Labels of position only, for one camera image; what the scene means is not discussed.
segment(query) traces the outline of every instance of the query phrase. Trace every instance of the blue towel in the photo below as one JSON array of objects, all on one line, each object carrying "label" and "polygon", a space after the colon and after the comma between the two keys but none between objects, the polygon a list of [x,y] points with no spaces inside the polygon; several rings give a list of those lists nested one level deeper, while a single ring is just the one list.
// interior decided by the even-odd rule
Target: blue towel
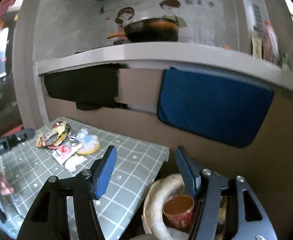
[{"label": "blue towel", "polygon": [[163,123],[234,147],[255,138],[274,92],[226,77],[164,70],[157,116]]}]

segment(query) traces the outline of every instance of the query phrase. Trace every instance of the wooden handle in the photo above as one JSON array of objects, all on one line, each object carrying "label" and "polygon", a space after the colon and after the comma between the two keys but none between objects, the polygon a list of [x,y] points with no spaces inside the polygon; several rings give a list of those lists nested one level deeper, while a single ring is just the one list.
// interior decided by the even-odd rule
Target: wooden handle
[{"label": "wooden handle", "polygon": [[125,36],[125,33],[111,33],[107,38],[110,39],[110,38],[114,38],[114,37],[119,37],[119,36]]},{"label": "wooden handle", "polygon": [[154,21],[148,24],[149,27],[154,27],[154,28],[161,28],[165,30],[177,30],[178,26],[172,22],[166,22],[166,21]]}]

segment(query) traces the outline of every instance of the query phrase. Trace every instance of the metal screw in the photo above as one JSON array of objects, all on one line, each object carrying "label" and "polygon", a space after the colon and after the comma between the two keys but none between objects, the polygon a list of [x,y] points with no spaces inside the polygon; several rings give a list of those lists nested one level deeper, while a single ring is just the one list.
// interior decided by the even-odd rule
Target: metal screw
[{"label": "metal screw", "polygon": [[82,171],[82,175],[84,175],[84,176],[88,176],[88,175],[90,175],[90,173],[91,173],[91,171],[89,169],[85,169]]},{"label": "metal screw", "polygon": [[49,181],[49,182],[54,182],[54,181],[56,181],[56,176],[51,176],[51,177],[49,177],[48,181]]},{"label": "metal screw", "polygon": [[237,181],[239,182],[244,182],[245,179],[242,176],[237,176]]},{"label": "metal screw", "polygon": [[202,173],[203,173],[204,175],[211,175],[211,171],[210,171],[209,169],[203,169],[203,170],[202,170]]},{"label": "metal screw", "polygon": [[256,239],[256,240],[266,240],[266,239],[265,239],[264,237],[262,237],[262,236],[256,236],[255,239]]}]

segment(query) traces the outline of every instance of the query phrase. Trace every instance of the cartoon boy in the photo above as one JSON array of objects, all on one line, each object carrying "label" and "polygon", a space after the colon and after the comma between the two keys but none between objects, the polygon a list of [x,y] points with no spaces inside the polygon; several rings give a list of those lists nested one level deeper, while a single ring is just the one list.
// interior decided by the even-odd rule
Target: cartoon boy
[{"label": "cartoon boy", "polygon": [[[123,26],[127,25],[129,20],[131,20],[133,16],[134,16],[134,9],[132,7],[122,8],[118,12],[118,15],[115,19],[115,23],[117,23],[118,25],[119,32],[124,32]],[[130,41],[125,36],[119,36],[118,39],[113,42],[114,45],[126,44],[126,43],[130,43]]]},{"label": "cartoon boy", "polygon": [[[161,8],[163,10],[171,10],[172,8],[180,8],[181,7],[181,3],[178,0],[164,0],[164,1],[160,2],[159,5],[161,6]],[[164,15],[164,17],[171,19],[171,20],[174,20],[174,21],[177,21],[178,26],[180,28],[187,27],[187,23],[185,22],[185,20],[183,20],[179,16]]]}]

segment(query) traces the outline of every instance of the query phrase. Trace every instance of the table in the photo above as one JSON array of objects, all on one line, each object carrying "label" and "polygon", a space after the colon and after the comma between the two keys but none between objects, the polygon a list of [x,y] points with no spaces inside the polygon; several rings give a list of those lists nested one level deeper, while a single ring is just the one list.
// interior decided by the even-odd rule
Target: table
[{"label": "table", "polygon": [[[66,121],[72,127],[72,134],[88,129],[89,134],[100,140],[97,152],[85,156],[87,160],[70,173],[52,157],[53,150],[37,148],[39,133],[46,133],[57,121]],[[108,132],[93,126],[61,117],[36,131],[34,138],[19,144],[0,156],[0,166],[14,187],[15,194],[1,197],[8,221],[5,231],[16,238],[23,218],[49,176],[59,179],[75,176],[83,169],[90,168],[100,159],[109,145],[117,148],[118,158],[115,170],[105,195],[94,201],[98,219],[106,240],[117,240],[128,226],[155,180],[162,164],[168,160],[169,148]],[[72,240],[78,240],[72,197],[67,198],[69,228]]]}]

